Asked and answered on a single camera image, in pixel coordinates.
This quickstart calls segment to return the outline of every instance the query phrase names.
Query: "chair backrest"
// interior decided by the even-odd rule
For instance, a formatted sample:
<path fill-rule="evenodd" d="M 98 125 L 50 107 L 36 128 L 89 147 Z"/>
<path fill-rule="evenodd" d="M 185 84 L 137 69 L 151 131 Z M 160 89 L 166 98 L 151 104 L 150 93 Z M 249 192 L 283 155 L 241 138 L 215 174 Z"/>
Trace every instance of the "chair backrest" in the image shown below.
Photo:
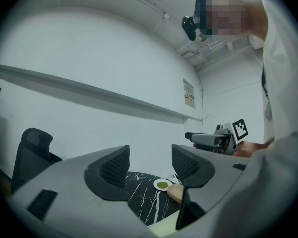
<path fill-rule="evenodd" d="M 12 193 L 53 163 L 62 160 L 49 152 L 52 140 L 51 135 L 35 128 L 23 133 L 14 164 Z"/>

